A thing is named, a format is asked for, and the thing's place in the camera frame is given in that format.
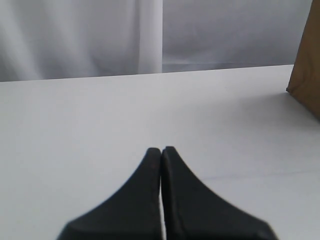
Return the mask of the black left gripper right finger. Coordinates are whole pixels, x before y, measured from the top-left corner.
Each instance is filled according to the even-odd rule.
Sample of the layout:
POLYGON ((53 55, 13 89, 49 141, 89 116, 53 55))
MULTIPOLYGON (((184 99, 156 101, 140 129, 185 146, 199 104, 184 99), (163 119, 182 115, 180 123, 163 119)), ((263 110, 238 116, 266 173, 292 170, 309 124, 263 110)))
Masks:
POLYGON ((276 240, 270 225, 211 191, 178 151, 161 155, 161 194, 168 240, 276 240))

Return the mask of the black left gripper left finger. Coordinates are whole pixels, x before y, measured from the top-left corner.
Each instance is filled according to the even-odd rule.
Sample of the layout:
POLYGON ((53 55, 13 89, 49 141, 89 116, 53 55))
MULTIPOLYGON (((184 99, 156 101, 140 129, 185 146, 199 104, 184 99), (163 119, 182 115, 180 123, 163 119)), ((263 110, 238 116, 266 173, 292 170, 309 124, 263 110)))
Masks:
POLYGON ((161 240, 161 151, 148 148, 142 161, 110 198, 70 221, 60 240, 161 240))

